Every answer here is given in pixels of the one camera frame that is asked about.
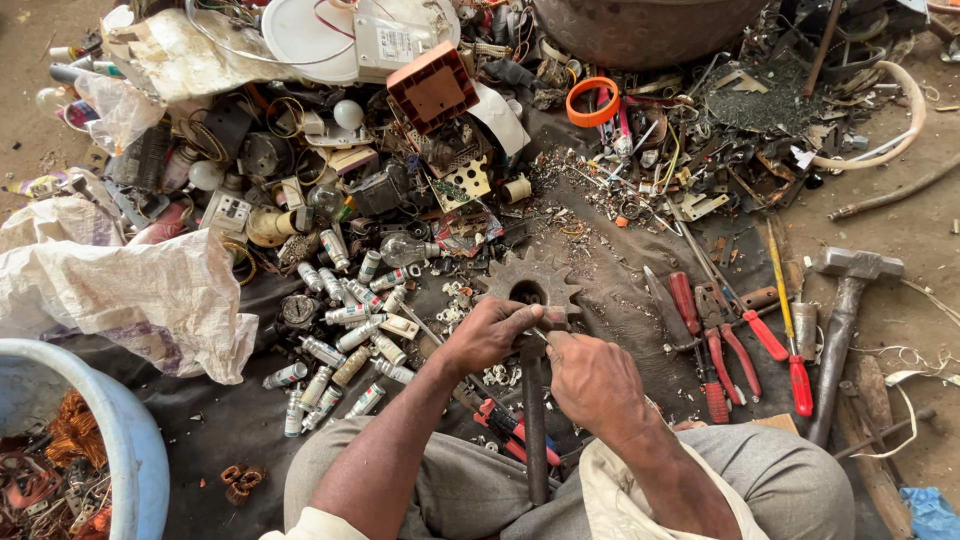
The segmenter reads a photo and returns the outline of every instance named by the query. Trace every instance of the plastic bag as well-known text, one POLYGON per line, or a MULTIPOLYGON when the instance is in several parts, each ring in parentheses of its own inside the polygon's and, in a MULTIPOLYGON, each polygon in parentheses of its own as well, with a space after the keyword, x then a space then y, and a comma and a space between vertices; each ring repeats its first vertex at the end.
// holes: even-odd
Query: plastic bag
POLYGON ((155 126, 166 111, 129 82, 92 71, 77 77, 75 88, 100 115, 99 120, 86 123, 90 136, 114 157, 155 126))
POLYGON ((960 540, 960 517, 935 487, 902 487, 900 498, 913 513, 910 526, 920 540, 960 540))

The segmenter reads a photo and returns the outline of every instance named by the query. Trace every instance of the label sticker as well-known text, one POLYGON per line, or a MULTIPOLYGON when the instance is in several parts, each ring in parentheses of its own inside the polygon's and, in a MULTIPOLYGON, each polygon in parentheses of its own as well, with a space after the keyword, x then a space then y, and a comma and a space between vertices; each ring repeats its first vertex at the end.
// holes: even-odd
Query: label sticker
POLYGON ((414 45, 409 32, 376 29, 380 58, 388 61, 413 61, 414 45))

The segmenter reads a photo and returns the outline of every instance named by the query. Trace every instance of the blue plastic bag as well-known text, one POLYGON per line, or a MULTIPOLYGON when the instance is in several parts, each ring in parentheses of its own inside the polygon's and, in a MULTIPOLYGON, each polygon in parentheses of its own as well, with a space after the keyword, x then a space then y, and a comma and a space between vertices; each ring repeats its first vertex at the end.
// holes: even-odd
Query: blue plastic bag
POLYGON ((910 526, 920 540, 960 540, 960 518, 935 487, 902 487, 900 498, 913 513, 910 526))

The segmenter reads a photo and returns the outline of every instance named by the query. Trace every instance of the orange plastic ring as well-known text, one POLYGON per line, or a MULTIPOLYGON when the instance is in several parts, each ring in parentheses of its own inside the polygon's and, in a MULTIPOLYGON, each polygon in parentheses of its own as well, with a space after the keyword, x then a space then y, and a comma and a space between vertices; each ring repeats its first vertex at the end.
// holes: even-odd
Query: orange plastic ring
POLYGON ((613 115, 620 109, 620 91, 616 88, 616 83, 606 77, 590 77, 584 79, 574 86, 570 93, 566 94, 566 117, 573 122, 573 125, 581 128, 594 128, 613 118, 613 115), (577 112, 570 105, 573 98, 594 88, 606 88, 613 93, 613 98, 601 110, 597 112, 577 112))

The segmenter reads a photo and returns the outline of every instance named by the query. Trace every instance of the large metal pot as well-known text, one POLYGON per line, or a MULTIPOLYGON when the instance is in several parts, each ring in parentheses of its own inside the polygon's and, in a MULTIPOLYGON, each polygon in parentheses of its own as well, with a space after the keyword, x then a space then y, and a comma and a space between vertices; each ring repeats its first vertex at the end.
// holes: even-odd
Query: large metal pot
POLYGON ((769 0, 534 0, 546 34, 574 57, 638 71, 727 44, 769 0))

